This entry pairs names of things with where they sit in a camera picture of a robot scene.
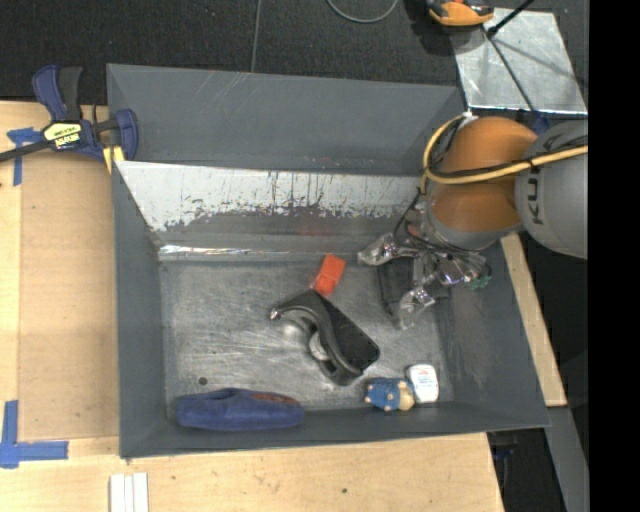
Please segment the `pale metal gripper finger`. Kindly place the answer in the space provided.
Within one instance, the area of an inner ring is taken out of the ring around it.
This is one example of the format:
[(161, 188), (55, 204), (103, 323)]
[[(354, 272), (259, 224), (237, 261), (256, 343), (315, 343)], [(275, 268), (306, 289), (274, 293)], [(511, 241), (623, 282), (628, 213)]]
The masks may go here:
[(398, 326), (402, 330), (412, 327), (416, 319), (435, 304), (435, 298), (424, 287), (416, 287), (405, 293), (398, 306)]
[(391, 233), (386, 233), (357, 253), (357, 262), (366, 266), (380, 266), (399, 257), (399, 246)]

